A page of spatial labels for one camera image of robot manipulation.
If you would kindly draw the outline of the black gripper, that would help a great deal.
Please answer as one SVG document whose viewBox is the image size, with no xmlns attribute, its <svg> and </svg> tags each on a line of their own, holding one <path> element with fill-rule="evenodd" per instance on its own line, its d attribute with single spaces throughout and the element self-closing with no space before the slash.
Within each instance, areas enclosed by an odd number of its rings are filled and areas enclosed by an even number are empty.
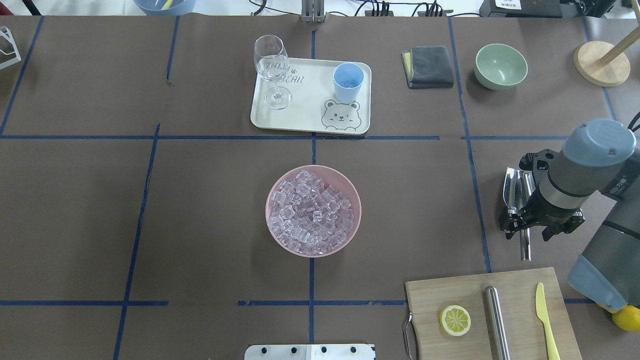
<svg viewBox="0 0 640 360">
<path fill-rule="evenodd" d="M 563 208 L 551 202 L 552 196 L 563 194 L 554 187 L 548 174 L 551 164 L 559 155 L 554 150 L 544 149 L 528 152 L 519 160 L 519 169 L 532 173 L 535 190 L 524 208 L 505 205 L 500 211 L 498 225 L 505 233 L 505 239 L 510 240 L 516 233 L 528 228 L 544 226 L 542 240 L 548 242 L 560 233 L 573 233 L 585 223 L 581 208 Z"/>
</svg>

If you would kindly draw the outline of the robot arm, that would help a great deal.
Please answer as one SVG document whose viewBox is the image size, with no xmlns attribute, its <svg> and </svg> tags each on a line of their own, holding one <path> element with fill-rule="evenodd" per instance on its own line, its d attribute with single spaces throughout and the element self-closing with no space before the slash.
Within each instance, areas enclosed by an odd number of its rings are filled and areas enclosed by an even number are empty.
<svg viewBox="0 0 640 360">
<path fill-rule="evenodd" d="M 525 153 L 506 170 L 498 227 L 508 239 L 541 228 L 544 241 L 581 227 L 596 205 L 599 225 L 585 242 L 567 283 L 611 313 L 639 305 L 639 117 L 623 124 L 579 124 L 560 150 Z"/>
</svg>

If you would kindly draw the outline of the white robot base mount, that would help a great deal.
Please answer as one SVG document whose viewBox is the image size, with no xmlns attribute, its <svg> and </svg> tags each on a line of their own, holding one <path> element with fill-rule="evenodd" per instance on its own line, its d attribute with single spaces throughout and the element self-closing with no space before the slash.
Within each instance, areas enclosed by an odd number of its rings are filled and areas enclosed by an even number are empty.
<svg viewBox="0 0 640 360">
<path fill-rule="evenodd" d="M 245 360 L 375 360 L 374 344 L 254 344 L 247 347 Z"/>
</svg>

